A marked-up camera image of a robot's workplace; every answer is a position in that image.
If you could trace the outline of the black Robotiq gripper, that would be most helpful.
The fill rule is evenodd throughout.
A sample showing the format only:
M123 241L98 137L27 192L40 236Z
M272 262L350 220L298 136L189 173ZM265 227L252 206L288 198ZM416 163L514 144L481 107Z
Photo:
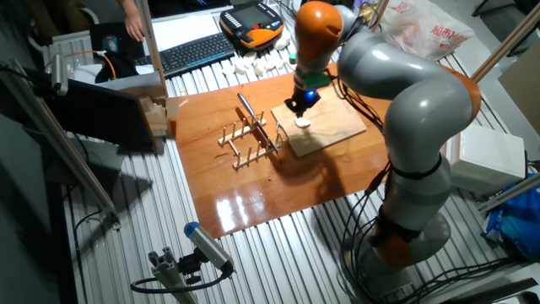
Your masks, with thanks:
M303 117L306 110L313 107L319 100L320 95L316 90L303 90L295 87L292 96L285 100L284 104L292 112L295 112L296 117Z

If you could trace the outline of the person's hand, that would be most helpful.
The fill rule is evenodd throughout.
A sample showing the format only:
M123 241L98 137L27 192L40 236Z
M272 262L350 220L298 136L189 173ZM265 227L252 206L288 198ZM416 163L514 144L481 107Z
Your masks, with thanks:
M126 15L125 26L128 35L137 42L142 42L144 38L142 21L138 13L129 13Z

